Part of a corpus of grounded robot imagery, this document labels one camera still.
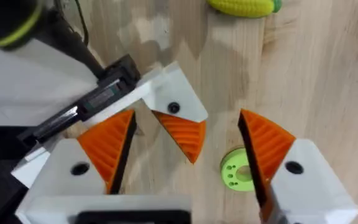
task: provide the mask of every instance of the white bracket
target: white bracket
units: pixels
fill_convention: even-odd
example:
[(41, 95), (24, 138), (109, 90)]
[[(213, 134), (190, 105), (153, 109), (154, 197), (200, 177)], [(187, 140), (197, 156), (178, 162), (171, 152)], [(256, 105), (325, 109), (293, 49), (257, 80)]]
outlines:
[(178, 103), (180, 111), (173, 115), (190, 121), (202, 122), (208, 117), (179, 64), (173, 62), (164, 69), (155, 68), (145, 74), (134, 90), (84, 123), (88, 127), (98, 124), (140, 99), (144, 100), (150, 110), (165, 114), (170, 114), (170, 103)]
[[(79, 163), (89, 165), (73, 175)], [(182, 210), (191, 203), (182, 195), (105, 195), (106, 184), (76, 139), (61, 140), (25, 195), (15, 215), (23, 224), (69, 224), (83, 211)]]
[(268, 224), (348, 224), (358, 215), (341, 181), (307, 139), (295, 140), (270, 186), (275, 205)]

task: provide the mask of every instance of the orange gripper pad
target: orange gripper pad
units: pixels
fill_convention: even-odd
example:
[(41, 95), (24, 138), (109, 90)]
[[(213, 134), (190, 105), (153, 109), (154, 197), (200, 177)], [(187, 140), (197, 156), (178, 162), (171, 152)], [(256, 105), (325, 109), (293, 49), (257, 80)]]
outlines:
[(136, 130), (134, 115), (134, 110), (115, 114), (77, 138), (110, 194), (118, 193), (121, 186), (129, 147)]
[(249, 130), (250, 140), (260, 170), (272, 179), (292, 146), (295, 137), (279, 125), (251, 111), (241, 110)]
[(246, 145), (252, 179), (264, 221), (273, 210), (270, 181), (295, 137), (272, 121), (251, 111), (241, 110), (239, 129)]
[(153, 111), (155, 117), (175, 140), (182, 152), (194, 164), (203, 148), (205, 121), (200, 123)]

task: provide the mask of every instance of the black screw hole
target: black screw hole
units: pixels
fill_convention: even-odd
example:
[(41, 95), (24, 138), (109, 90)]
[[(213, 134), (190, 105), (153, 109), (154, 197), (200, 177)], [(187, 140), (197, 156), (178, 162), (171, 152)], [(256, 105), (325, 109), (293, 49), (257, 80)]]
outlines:
[(285, 168), (292, 174), (302, 174), (303, 173), (303, 167), (301, 164), (295, 161), (290, 161), (285, 163)]
[(180, 105), (177, 102), (172, 102), (168, 105), (168, 111), (171, 114), (178, 113), (180, 111)]
[(75, 164), (71, 168), (70, 172), (73, 175), (83, 175), (89, 169), (90, 169), (90, 164), (89, 163), (87, 163), (87, 162), (79, 162), (79, 163)]

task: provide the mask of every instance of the black cable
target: black cable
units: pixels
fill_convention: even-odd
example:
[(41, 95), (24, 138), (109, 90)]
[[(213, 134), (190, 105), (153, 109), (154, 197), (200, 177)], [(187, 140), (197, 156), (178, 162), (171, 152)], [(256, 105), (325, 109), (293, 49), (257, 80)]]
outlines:
[(78, 0), (75, 0), (75, 3), (77, 5), (77, 9), (78, 9), (78, 13), (80, 14), (80, 19), (81, 19), (81, 25), (82, 25), (82, 29), (84, 31), (84, 44), (86, 46), (88, 46), (88, 43), (90, 41), (90, 37), (89, 37), (89, 33), (88, 33), (88, 29), (86, 28), (86, 24), (85, 24), (85, 20), (84, 20), (84, 15), (82, 14), (82, 9), (81, 9), (81, 5), (78, 2)]

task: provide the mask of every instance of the wooden table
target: wooden table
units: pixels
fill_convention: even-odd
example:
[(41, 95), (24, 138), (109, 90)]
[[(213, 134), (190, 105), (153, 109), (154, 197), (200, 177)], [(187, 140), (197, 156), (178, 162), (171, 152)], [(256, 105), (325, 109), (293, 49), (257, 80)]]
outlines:
[[(142, 73), (177, 60), (205, 105), (206, 140), (191, 165), (143, 103), (125, 194), (185, 194), (195, 223), (260, 223), (254, 193), (226, 188), (219, 163), (243, 144), (240, 108), (312, 139), (358, 204), (358, 0), (283, 0), (262, 19), (204, 0), (81, 0), (104, 64), (130, 54)], [(79, 30), (75, 4), (67, 18)]]

